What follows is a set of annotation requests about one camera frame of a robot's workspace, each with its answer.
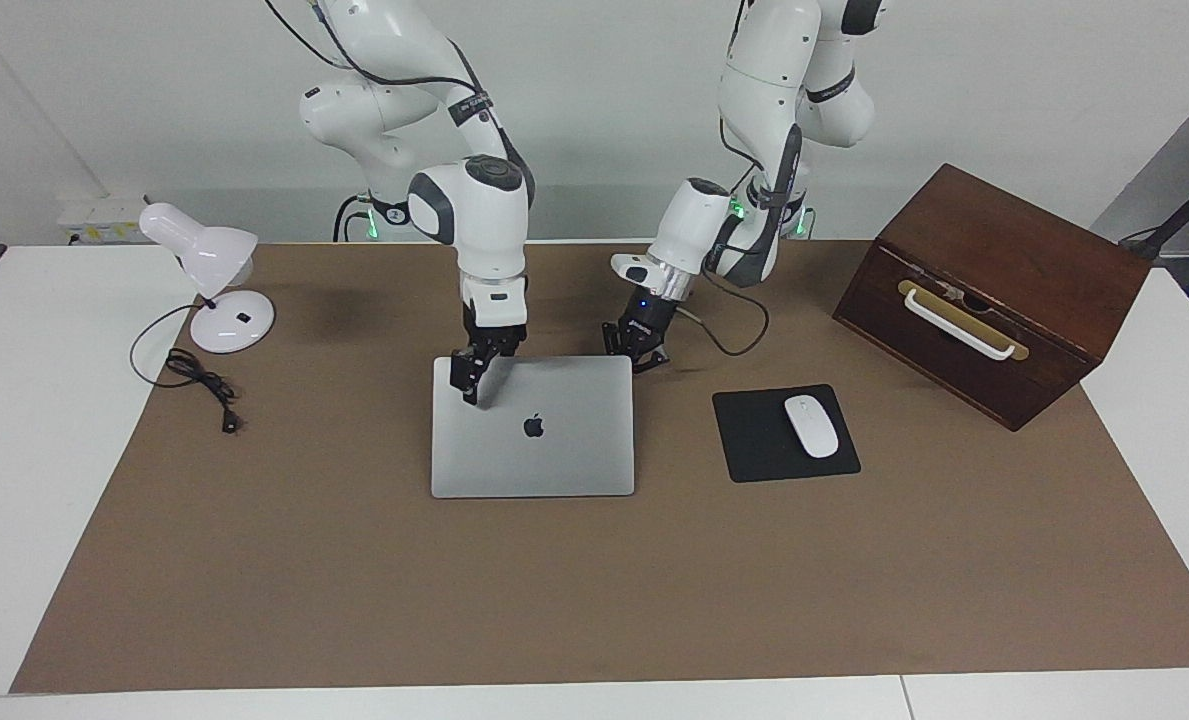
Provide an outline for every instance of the power cord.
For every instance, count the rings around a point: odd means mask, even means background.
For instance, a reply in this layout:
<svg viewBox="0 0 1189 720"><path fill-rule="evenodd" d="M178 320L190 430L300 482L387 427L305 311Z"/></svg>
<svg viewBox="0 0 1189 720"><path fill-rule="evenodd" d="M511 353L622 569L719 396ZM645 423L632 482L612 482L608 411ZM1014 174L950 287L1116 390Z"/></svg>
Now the power cord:
<svg viewBox="0 0 1189 720"><path fill-rule="evenodd" d="M132 347L127 350L127 361L128 365L132 365L132 372L136 373L136 377L141 378L143 381L150 383L151 386L158 389L183 389L190 387L193 384L201 384L202 387L207 389L207 392L210 392L210 394L216 398L216 402L220 402L220 409L222 409L222 424L220 424L220 432L234 434L238 432L238 428L243 427L243 418L239 418L233 410L229 410L229 403L237 400L238 393L234 392L234 389L225 381L225 378L216 373L210 373L207 368L205 368L205 366L202 366L202 361L200 361L193 352L182 350L180 347L172 347L172 349L168 352L168 360L164 365L174 374L185 378L182 383L155 381L155 379L146 378L145 373L141 373L141 370L136 366L136 347L140 345L146 334L150 334L150 331L158 327L159 323L163 323L164 320L170 318L170 316L174 316L175 314L188 310L201 310L202 307L207 307L209 304L210 301L205 299L203 305L182 305L161 315L158 320L150 323L145 329L143 329L141 334L138 334L136 340L132 341Z"/></svg>
<svg viewBox="0 0 1189 720"><path fill-rule="evenodd" d="M736 297L737 301L749 302L750 305L757 307L759 310L760 310L760 312L763 314L763 329L760 329L759 336L755 337L754 341L750 342L749 345L747 345L746 347L742 347L741 350L729 350L726 348L726 346L724 346L722 343L722 341L718 340L718 336L716 336L716 334L713 331L710 331L709 326L705 324L705 320L699 318L698 315L694 315L690 310L685 309L685 307L679 307L678 308L678 314L682 315L685 318L691 320L691 322L697 323L698 326L700 326L700 329L703 331L705 331L705 334L707 334L710 342L713 342L715 347L717 347L718 352L722 352L723 355L726 355L726 356L748 355L750 350L754 350L755 347L759 347L760 342L763 342L763 337L767 337L767 331L768 331L769 328L772 328L772 310L768 310L767 305L763 305L762 302L759 302L757 299L754 299L753 297L749 297L749 296L746 296L746 295L741 295L740 292L736 292L735 290L728 290L728 288L723 288L709 273L709 270L700 269L700 274L702 274L702 277L704 277L705 279L707 279L709 284L712 284L712 286L718 288L719 291L725 292L726 295L730 295L732 297Z"/></svg>

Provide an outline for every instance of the lamp shade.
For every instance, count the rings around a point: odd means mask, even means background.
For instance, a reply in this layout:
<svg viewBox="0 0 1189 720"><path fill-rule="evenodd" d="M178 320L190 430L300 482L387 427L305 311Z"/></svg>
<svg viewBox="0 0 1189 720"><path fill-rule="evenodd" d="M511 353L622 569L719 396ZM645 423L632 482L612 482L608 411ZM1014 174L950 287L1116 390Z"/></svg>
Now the lamp shade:
<svg viewBox="0 0 1189 720"><path fill-rule="evenodd" d="M166 202L141 211L141 232L181 259L182 269L207 299L219 296L239 274L250 273L256 251L256 235L250 232L205 227Z"/></svg>

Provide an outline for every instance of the mouse pad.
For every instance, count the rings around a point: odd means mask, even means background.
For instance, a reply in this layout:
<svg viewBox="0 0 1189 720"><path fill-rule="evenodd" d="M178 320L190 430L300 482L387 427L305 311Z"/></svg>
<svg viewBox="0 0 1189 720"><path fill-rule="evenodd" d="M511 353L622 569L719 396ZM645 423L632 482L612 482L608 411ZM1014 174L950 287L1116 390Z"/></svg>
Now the mouse pad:
<svg viewBox="0 0 1189 720"><path fill-rule="evenodd" d="M785 413L785 402L797 394L813 396L830 415L838 434L838 450L830 457L812 457L803 449ZM715 415L718 434L723 437L726 474L732 482L757 484L860 472L856 446L847 432L838 397L830 386L719 392L715 394Z"/></svg>

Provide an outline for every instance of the brown paper mat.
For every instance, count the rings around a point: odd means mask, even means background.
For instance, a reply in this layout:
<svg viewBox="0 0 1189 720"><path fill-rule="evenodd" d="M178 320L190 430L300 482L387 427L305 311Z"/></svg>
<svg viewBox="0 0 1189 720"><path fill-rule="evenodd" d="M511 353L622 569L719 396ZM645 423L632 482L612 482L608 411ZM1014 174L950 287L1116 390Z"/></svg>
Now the brown paper mat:
<svg viewBox="0 0 1189 720"><path fill-rule="evenodd" d="M1087 397L1007 432L832 322L866 247L786 247L749 356L678 320L635 384L638 494L547 501L430 499L452 251L262 247L278 324L207 360L249 427L155 391L13 691L1189 667L1188 570ZM598 354L612 251L529 248L527 355ZM812 383L863 473L728 480L710 396Z"/></svg>

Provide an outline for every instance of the box handle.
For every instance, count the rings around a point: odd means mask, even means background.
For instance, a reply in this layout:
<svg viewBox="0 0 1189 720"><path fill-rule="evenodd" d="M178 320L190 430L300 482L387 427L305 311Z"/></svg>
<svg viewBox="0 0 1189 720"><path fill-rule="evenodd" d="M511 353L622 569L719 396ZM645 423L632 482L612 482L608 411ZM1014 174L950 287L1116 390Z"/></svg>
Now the box handle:
<svg viewBox="0 0 1189 720"><path fill-rule="evenodd" d="M979 352L988 359L1001 364L1005 360L1024 360L1028 356L1028 348L1011 340L1005 334L996 331L981 320L974 318L957 307L949 304L940 297L924 291L913 282L901 282L897 290L905 296L905 309L910 310L919 318L926 320L945 333L951 334L955 340L963 342L973 350ZM999 350L998 346L1006 346L1006 350Z"/></svg>

